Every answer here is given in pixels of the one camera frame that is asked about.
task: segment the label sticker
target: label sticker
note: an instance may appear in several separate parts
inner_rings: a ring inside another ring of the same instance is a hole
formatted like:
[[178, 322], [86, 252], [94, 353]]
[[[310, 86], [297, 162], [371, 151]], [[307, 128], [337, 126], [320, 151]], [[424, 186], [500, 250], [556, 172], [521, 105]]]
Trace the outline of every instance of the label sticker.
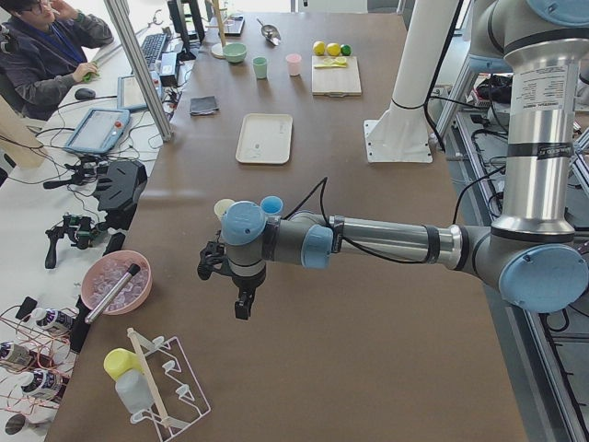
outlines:
[[566, 94], [568, 75], [568, 65], [543, 67], [514, 74], [512, 115], [523, 112], [563, 111], [568, 109], [567, 104], [570, 104], [572, 111], [572, 99], [567, 100]]

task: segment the yellow lid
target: yellow lid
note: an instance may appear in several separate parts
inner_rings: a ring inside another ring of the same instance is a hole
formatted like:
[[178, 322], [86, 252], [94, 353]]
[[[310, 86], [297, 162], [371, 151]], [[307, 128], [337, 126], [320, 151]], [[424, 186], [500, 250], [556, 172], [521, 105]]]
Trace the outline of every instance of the yellow lid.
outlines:
[[115, 348], [104, 358], [104, 370], [113, 380], [117, 380], [125, 371], [132, 368], [140, 373], [144, 372], [137, 355], [124, 348]]

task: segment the green bowl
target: green bowl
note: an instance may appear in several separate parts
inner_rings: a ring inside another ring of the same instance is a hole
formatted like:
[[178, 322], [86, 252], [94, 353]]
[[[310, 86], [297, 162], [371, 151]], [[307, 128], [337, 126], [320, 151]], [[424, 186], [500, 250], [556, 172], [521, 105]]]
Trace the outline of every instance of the green bowl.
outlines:
[[248, 48], [243, 43], [228, 43], [223, 48], [223, 55], [229, 63], [241, 63], [246, 59]]

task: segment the lemon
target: lemon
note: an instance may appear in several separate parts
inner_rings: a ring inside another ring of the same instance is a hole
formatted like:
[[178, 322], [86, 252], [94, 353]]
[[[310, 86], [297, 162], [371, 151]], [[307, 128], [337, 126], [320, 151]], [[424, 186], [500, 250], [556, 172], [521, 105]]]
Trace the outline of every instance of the lemon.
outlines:
[[340, 55], [340, 45], [338, 43], [330, 43], [328, 44], [328, 54], [331, 55], [332, 57], [337, 57], [338, 55]]
[[325, 52], [325, 42], [324, 41], [316, 41], [313, 43], [313, 53], [315, 55], [323, 55]]
[[349, 44], [342, 44], [341, 55], [345, 55], [346, 57], [352, 55], [352, 46]]

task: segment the green cup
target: green cup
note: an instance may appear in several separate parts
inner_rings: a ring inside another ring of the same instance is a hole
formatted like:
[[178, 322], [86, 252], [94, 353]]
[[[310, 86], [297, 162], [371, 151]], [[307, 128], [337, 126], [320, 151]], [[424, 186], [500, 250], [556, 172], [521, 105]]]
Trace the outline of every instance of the green cup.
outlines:
[[253, 60], [254, 65], [254, 72], [256, 73], [256, 78], [263, 79], [268, 76], [268, 60], [264, 57], [256, 57]]

